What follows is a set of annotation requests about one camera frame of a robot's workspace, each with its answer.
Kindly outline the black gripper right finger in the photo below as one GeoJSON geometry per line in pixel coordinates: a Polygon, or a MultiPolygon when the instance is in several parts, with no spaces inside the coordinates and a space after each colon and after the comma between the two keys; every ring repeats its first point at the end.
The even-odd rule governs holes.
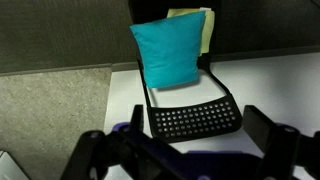
{"type": "Polygon", "coordinates": [[[286,125],[272,121],[254,105],[245,106],[242,124],[264,158],[290,158],[290,133],[286,125]]]}

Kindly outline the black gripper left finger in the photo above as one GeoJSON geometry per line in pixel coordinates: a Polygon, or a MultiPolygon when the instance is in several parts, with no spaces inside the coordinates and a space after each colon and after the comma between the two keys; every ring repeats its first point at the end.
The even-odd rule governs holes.
{"type": "Polygon", "coordinates": [[[144,112],[142,105],[135,105],[130,121],[130,132],[142,132],[144,129],[144,112]]]}

